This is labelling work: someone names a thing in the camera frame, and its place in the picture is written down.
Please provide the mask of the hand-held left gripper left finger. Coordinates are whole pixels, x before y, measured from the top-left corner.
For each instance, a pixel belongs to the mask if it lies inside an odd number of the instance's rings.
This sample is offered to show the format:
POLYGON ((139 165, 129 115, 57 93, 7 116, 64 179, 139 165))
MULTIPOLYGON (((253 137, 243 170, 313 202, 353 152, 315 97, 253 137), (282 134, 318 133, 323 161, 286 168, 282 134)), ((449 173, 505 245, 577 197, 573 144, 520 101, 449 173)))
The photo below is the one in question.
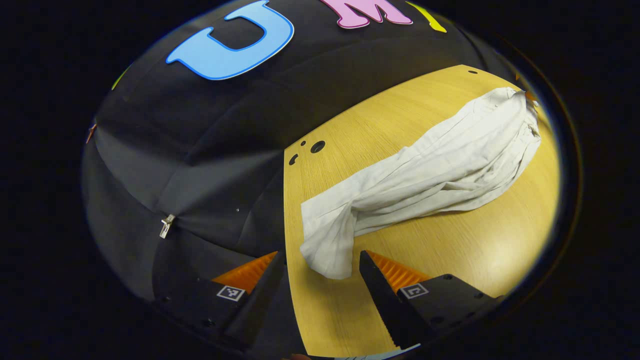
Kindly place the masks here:
POLYGON ((208 344, 245 351, 263 327, 285 259, 272 251, 215 278, 172 280, 152 306, 208 344))

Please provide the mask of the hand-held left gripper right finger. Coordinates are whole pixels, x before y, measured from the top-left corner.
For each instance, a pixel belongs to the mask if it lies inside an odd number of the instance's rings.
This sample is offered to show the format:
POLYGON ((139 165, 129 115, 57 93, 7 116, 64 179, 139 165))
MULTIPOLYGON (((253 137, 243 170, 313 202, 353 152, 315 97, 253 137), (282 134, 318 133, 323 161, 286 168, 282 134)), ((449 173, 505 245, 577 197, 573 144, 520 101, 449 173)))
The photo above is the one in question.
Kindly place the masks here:
POLYGON ((426 346, 472 326, 503 301, 450 273, 429 276, 362 250, 359 273, 393 344, 426 346))

